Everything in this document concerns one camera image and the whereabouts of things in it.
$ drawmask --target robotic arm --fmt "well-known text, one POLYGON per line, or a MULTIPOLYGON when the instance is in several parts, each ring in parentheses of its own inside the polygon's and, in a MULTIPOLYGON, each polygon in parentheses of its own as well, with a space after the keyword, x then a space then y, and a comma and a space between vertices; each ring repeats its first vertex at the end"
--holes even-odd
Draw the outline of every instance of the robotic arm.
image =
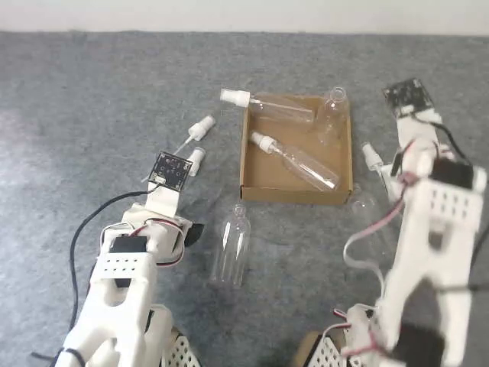
POLYGON ((397 120, 400 150, 392 164, 383 165, 369 144, 362 149, 390 200, 405 205, 396 258, 376 307, 355 305, 340 314, 345 322, 318 336, 303 365, 331 365, 328 361, 334 360, 338 366, 355 367, 456 367, 464 357, 471 309, 471 293, 464 287, 487 174, 468 161, 450 134, 463 161, 438 143, 436 129, 446 128, 418 79, 390 86, 384 95, 397 120), (400 182, 406 173, 415 179, 409 186, 400 182), (407 298, 424 279, 437 290, 438 332, 401 322, 407 298), (338 336, 333 331, 339 328, 338 336))
MULTIPOLYGON (((182 158, 161 153, 150 175, 146 203, 133 204, 120 223, 102 231, 86 301, 56 367, 158 367, 172 358, 177 338, 172 314, 153 301, 157 268, 180 261, 193 225, 175 216, 190 167, 182 158)), ((185 354, 188 365, 199 367, 188 342, 181 337, 180 342, 185 352, 179 357, 185 354)))

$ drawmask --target white wall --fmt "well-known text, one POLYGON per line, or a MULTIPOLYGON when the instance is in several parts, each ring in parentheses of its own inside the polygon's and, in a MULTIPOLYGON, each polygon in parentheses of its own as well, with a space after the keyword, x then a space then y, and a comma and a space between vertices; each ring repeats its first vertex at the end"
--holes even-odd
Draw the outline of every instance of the white wall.
POLYGON ((0 29, 489 35, 489 0, 0 0, 0 29))

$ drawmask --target perforated plastic part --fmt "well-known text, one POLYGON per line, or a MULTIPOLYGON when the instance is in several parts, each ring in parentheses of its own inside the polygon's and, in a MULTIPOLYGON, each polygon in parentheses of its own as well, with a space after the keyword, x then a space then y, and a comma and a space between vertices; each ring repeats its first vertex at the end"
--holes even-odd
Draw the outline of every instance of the perforated plastic part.
MULTIPOLYGON (((349 359, 351 367, 361 367, 360 358, 353 356, 349 359)), ((347 367, 347 359, 341 356, 329 336, 318 343, 308 367, 347 367)))
POLYGON ((185 336, 176 338, 167 358, 167 367, 200 367, 199 360, 193 354, 189 340, 185 336))

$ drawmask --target red and white wire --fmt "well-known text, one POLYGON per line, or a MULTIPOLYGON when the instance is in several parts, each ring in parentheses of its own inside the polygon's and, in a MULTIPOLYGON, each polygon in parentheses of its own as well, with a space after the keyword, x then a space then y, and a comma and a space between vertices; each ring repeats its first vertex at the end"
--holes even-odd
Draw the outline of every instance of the red and white wire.
MULTIPOLYGON (((151 218, 151 219, 147 219, 145 221, 145 224, 142 225, 141 227, 137 228, 135 231, 133 231, 130 236, 136 236, 136 235, 139 235, 143 230, 145 229, 149 229, 151 227, 151 224, 159 224, 161 226, 169 226, 169 227, 172 227, 172 228, 175 228, 181 235, 182 237, 184 237, 184 233, 183 233, 183 230, 180 226, 178 226, 178 224, 174 223, 174 222, 171 222, 170 220, 166 220, 166 219, 161 219, 161 218, 151 218)), ((174 266, 176 264, 178 264, 179 262, 182 261, 182 258, 183 258, 183 255, 185 254, 185 244, 182 242, 182 250, 180 252, 180 254, 178 255, 178 257, 176 258, 176 260, 174 261, 169 261, 169 262, 159 262, 157 263, 157 265, 159 267, 170 267, 170 266, 174 266)))
POLYGON ((346 265, 350 266, 351 268, 371 270, 372 272, 375 273, 375 275, 377 276, 377 278, 381 284, 381 297, 383 297, 384 291, 385 291, 385 280, 384 280, 384 276, 382 275, 382 271, 379 268, 379 265, 373 261, 353 259, 348 254, 348 249, 350 248, 351 244, 358 241, 359 239, 363 239, 364 237, 367 237, 367 236, 375 233, 379 229, 382 229, 392 219, 394 219, 397 214, 399 214, 399 212, 403 208, 404 190, 403 190, 403 193, 401 194, 401 197, 399 198, 399 200, 394 204, 393 208, 389 211, 389 213, 384 218, 382 218, 382 219, 376 221, 375 223, 371 224, 366 229, 363 229, 360 232, 357 232, 354 235, 351 235, 350 238, 348 239, 348 241, 345 243, 345 247, 343 248, 343 260, 345 260, 346 265))

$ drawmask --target plastic bottle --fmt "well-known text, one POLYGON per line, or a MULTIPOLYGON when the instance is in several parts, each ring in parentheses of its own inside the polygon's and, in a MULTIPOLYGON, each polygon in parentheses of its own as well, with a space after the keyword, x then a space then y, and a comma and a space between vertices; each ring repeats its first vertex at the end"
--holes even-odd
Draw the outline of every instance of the plastic bottle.
POLYGON ((222 229, 222 243, 215 248, 210 281, 240 287, 248 257, 251 226, 242 203, 235 205, 222 229))
POLYGON ((251 133, 251 141, 265 153, 281 157, 287 170, 309 182, 316 189, 330 191, 338 186, 339 177, 337 174, 299 148, 282 145, 272 137, 262 135, 259 132, 251 133))
POLYGON ((221 100, 249 108, 257 117, 268 117, 283 123, 310 128, 314 123, 314 111, 291 99, 270 93, 251 93, 244 90, 221 89, 221 100))
MULTIPOLYGON (((357 183, 349 203, 356 232, 366 229, 385 215, 375 198, 357 183)), ((359 240, 352 247, 351 256, 357 260, 372 261, 381 268, 388 268, 392 264, 396 248, 397 236, 393 228, 387 225, 359 240)))
POLYGON ((348 118, 348 97, 344 88, 335 86, 319 106, 315 126, 318 138, 324 145, 336 145, 348 118))

